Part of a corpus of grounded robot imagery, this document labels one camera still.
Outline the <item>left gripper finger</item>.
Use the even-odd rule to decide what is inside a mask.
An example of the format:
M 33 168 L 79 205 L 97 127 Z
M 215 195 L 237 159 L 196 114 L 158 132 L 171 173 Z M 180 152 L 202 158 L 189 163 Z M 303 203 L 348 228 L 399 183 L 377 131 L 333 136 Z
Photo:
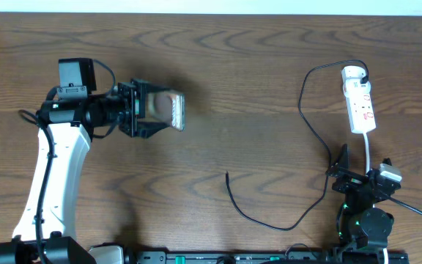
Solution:
M 169 125 L 164 122 L 139 122 L 138 123 L 138 136 L 141 138 L 149 138 Z
M 143 87 L 144 87 L 144 92 L 147 94 L 166 92 L 170 90 L 169 87 L 165 87 L 158 84 L 151 84 L 149 82 L 144 82 Z

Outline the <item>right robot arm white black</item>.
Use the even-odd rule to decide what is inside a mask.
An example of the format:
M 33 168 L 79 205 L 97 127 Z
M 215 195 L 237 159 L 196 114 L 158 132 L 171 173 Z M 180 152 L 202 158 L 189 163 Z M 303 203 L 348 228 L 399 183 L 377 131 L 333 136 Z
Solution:
M 394 217 L 375 206 L 401 188 L 401 172 L 390 159 L 363 176 L 349 170 L 348 146 L 343 144 L 326 175 L 336 179 L 332 189 L 345 198 L 336 218 L 339 244 L 321 258 L 329 263 L 408 263 L 404 252 L 384 252 Z

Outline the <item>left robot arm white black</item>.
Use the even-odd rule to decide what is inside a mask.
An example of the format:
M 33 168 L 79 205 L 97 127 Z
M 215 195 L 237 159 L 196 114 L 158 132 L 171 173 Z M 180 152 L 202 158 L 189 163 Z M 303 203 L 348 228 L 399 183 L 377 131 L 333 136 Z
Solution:
M 49 95 L 32 117 L 39 128 L 37 165 L 12 240 L 0 243 L 0 263 L 135 263 L 126 246 L 104 243 L 85 250 L 75 238 L 84 160 L 95 128 L 147 139 L 167 127 L 182 130 L 184 109 L 182 93 L 137 79 L 102 95 L 80 87 L 66 98 Z

